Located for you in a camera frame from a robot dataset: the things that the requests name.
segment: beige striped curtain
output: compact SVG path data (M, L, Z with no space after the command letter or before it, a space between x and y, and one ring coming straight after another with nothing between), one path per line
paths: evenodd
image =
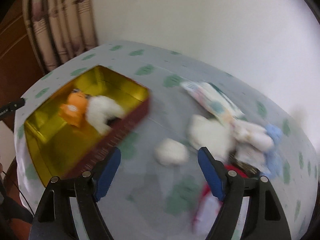
M97 46L91 0L22 0L27 33L44 72Z

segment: fabric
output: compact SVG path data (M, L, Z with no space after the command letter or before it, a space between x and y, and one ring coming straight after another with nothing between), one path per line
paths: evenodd
M269 179L282 178L283 161L277 152L282 131L275 125L265 128L242 120L232 122L232 135L239 142L236 148L236 160L257 168Z
M22 9L30 43L46 73L97 46L91 0L23 0Z
M25 119L61 86L98 64L152 90L150 114L118 145L121 164L107 195L98 203L114 239L204 239L195 236L190 226L205 181L196 155L190 154L185 165L175 168L160 165L153 156L155 146L165 138L189 147L186 129L193 114L212 117L180 87L186 80L215 84L249 122L281 128L284 135L277 152L283 159L283 176L270 181L284 209L292 240L305 233L316 202L317 157L294 120L270 99L228 73L174 51L129 41L110 41L69 60L23 95L26 105L15 116L17 174L20 190L34 211L44 187L28 153ZM79 237L86 239L73 198L71 206Z
M104 134L110 129L107 121L115 117L123 118L124 114L122 107L113 99L105 96L96 96L89 99L85 117L88 123L100 134Z
M219 214L220 207L221 202L211 192L204 196L193 223L193 232L196 235L206 237L209 234Z
M215 85L207 82L182 82L181 86L221 123L228 123L231 117L242 117L241 110Z

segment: table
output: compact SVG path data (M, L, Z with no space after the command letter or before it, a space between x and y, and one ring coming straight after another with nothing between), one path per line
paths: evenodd
M279 153L284 161L283 177L274 178L271 183L292 239L306 232L316 201L317 157L294 120L270 99L228 73L174 51L130 41L111 41L73 58L23 95L26 105L15 116L17 174L19 188L34 211L44 187L28 153L23 124L57 89L96 65L111 68L152 91L151 113L119 145L121 165L107 196L98 203L115 239L205 239L191 233L192 212L204 177L196 154L188 145L186 127L192 114L207 118L210 114L179 87L183 80L212 82L240 107L248 121L282 128ZM164 138L189 147L187 164L166 168L155 161L153 149ZM74 199L71 204L80 239L86 239Z

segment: white fluffy toy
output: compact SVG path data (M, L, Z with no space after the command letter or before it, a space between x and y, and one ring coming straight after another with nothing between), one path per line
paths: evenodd
M182 143L167 138L155 148L155 158L164 166L181 165L188 161L189 153Z
M100 134L106 133L110 126L107 121L116 117L122 118L124 110L113 99L105 96L91 97L85 113L86 120Z
M230 126L223 126L216 119L206 119L194 114L187 131L191 146L197 151L207 147L212 156L223 163L228 161L229 152L235 149L235 139L231 135Z
M272 149L275 145L267 130L255 123L234 119L231 122L231 133L240 143L249 143L261 152Z

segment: blue gripper pad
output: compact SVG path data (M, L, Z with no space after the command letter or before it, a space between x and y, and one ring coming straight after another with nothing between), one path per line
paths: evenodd
M206 147L202 147L198 151L198 163L212 195L223 201L226 196L225 185L227 183L226 169L223 164L216 161Z
M118 148L115 149L112 157L108 161L104 170L101 172L99 179L96 182L96 191L94 194L95 201L98 202L102 197L104 197L111 185L111 182L118 170L121 162L121 152Z

